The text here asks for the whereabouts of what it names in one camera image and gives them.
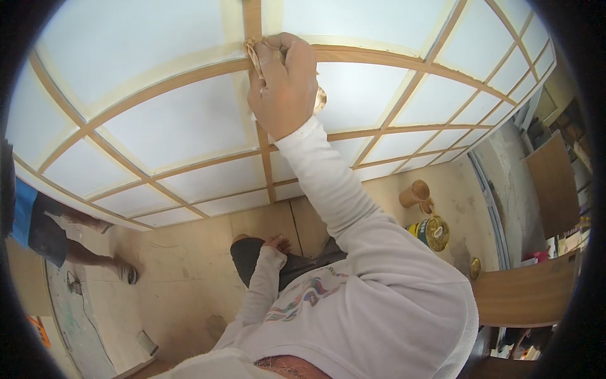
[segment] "person in blue shirt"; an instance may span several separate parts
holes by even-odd
[[[14,196],[15,201],[10,236],[24,248],[29,247],[57,267],[61,267],[64,261],[108,267],[113,269],[122,281],[128,282],[128,284],[137,282],[139,274],[131,264],[122,261],[119,257],[97,255],[81,243],[70,240],[49,214],[63,217],[70,223],[91,227],[100,233],[105,233],[112,224],[91,217],[38,192],[22,179],[16,178],[14,166],[11,166],[11,179],[15,189],[14,194],[11,195]]]

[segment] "printed graphic on shirt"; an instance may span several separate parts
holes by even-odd
[[[334,283],[334,281],[332,282],[333,284],[335,284],[335,287],[333,287],[331,289],[325,289],[322,285],[322,279],[319,277],[311,277],[305,283],[297,283],[297,284],[293,285],[291,288],[287,289],[284,292],[284,295],[302,287],[301,293],[299,295],[297,295],[297,297],[294,298],[294,300],[290,304],[288,304],[286,307],[271,308],[269,310],[269,312],[267,312],[264,322],[292,321],[299,315],[299,312],[302,307],[301,300],[309,302],[311,304],[311,306],[313,307],[316,304],[318,304],[318,302],[321,299],[327,298],[330,295],[332,295],[333,293],[339,292],[341,285],[347,281],[347,278],[349,277],[349,275],[344,274],[344,273],[335,272],[335,270],[330,266],[323,267],[322,269],[318,270],[317,273],[320,273],[323,270],[327,270],[331,273],[331,275],[333,277],[341,279],[337,283]]]

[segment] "cable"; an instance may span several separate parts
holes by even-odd
[[[74,278],[75,281],[80,282],[76,278],[76,276],[71,271],[69,271],[69,270],[67,271],[67,281],[68,282],[70,281],[70,274],[72,275],[72,277]],[[93,329],[97,333],[97,337],[99,338],[99,343],[101,344],[101,347],[103,348],[103,352],[105,353],[105,357],[112,364],[112,367],[114,368],[114,371],[115,371],[116,370],[116,365],[114,364],[114,362],[110,358],[109,354],[107,353],[107,350],[105,349],[105,345],[103,345],[103,340],[101,339],[101,334],[99,333],[99,330],[97,329],[97,327],[95,326],[95,324],[92,322],[92,320],[90,319],[90,317],[88,317],[88,314],[86,313],[86,308],[84,307],[84,290],[82,290],[82,294],[80,294],[80,296],[82,297],[82,312],[84,313],[84,316],[86,317],[86,319],[88,320],[88,322],[90,323],[90,325],[93,327]]]

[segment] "shoe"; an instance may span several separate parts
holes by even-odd
[[[121,263],[118,266],[118,277],[125,283],[136,284],[139,280],[139,272],[133,265]]]

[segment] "power cord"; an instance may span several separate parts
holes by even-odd
[[[72,278],[73,278],[72,282],[70,282],[70,274],[72,275]],[[88,322],[90,323],[90,325],[93,327],[93,329],[97,333],[97,337],[99,338],[99,343],[101,343],[101,347],[103,348],[103,352],[105,353],[105,357],[108,359],[108,361],[110,362],[110,364],[112,365],[112,367],[115,370],[116,366],[114,365],[114,363],[112,362],[112,359],[110,358],[109,354],[107,353],[107,350],[105,349],[105,345],[103,345],[103,340],[101,339],[101,334],[99,334],[99,330],[97,329],[97,327],[95,326],[95,324],[92,322],[92,320],[90,319],[90,317],[88,317],[88,315],[86,313],[86,308],[84,307],[84,293],[82,291],[82,283],[69,270],[67,271],[67,289],[70,292],[77,293],[78,295],[80,295],[82,297],[82,312],[84,313],[84,316],[86,317],[86,319],[88,320]]]

